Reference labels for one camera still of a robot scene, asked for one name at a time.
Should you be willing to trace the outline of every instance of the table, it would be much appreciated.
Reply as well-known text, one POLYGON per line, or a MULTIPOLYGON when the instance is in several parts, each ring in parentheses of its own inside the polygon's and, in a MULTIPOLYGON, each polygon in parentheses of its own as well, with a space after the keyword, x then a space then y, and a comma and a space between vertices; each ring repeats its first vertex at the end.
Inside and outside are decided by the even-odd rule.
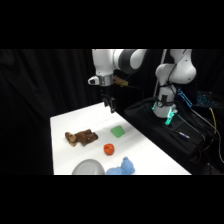
POLYGON ((134 175, 190 175, 125 119, 117 113, 111 114, 110 108, 105 108, 103 103, 52 117, 50 121, 55 175, 71 175, 86 159, 97 160, 106 172, 119 167, 124 157, 133 162, 134 175), (125 135, 117 139, 110 130, 119 125, 125 135), (65 138, 65 132, 75 134, 87 129, 96 132, 99 139, 85 147, 80 143, 72 147, 65 138), (103 151, 108 143, 115 147, 112 156, 103 151))

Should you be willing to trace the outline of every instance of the blue toy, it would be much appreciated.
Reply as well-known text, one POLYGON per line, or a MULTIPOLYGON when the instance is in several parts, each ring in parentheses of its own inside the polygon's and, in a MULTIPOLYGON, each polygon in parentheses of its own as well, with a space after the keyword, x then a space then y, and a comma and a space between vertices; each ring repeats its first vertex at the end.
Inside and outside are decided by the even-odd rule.
POLYGON ((132 175, 135 172, 133 163, 125 157, 121 167, 109 169, 106 173, 108 176, 132 175))

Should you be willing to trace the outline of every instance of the brown teddy bear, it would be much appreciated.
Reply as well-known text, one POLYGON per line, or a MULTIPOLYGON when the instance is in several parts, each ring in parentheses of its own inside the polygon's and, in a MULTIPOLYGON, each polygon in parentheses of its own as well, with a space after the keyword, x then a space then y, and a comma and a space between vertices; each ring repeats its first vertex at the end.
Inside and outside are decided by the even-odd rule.
POLYGON ((92 143, 98 139, 98 136, 96 135, 96 133, 92 133, 92 131, 90 129, 87 131, 79 132, 75 135, 73 135, 69 132, 66 132, 65 137, 67 138, 68 142, 72 146, 76 146, 77 142, 80 142, 80 143, 82 143, 82 145, 85 146, 85 145, 92 143))

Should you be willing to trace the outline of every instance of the table surface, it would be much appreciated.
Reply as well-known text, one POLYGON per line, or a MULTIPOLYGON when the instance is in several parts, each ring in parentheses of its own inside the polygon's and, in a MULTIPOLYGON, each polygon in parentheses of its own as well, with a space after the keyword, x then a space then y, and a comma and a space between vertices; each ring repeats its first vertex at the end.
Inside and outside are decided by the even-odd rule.
POLYGON ((71 175, 74 168, 87 159, 100 162, 106 172, 120 167, 124 157, 133 162, 134 175, 190 175, 120 115, 111 114, 110 108, 105 108, 103 103, 52 117, 51 137, 55 175, 71 175), (118 139, 110 130, 119 125, 125 135, 118 139), (88 129, 99 139, 85 147, 81 143, 72 147, 65 138, 65 132, 75 134, 88 129), (108 143, 115 147, 112 156, 103 151, 108 143))

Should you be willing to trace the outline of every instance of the green light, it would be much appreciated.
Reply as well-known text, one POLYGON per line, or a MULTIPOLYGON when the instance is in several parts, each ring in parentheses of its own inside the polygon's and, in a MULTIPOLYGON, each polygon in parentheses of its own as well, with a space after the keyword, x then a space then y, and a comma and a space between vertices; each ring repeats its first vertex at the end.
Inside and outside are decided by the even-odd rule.
POLYGON ((154 106, 153 106, 152 110, 154 110, 154 109, 155 109, 155 106, 156 106, 156 102, 155 102, 155 104, 154 104, 154 106))
POLYGON ((170 122, 172 121, 174 115, 175 114, 173 113, 172 109, 170 109, 169 114, 167 116, 166 123, 165 123, 166 125, 170 125, 170 122))

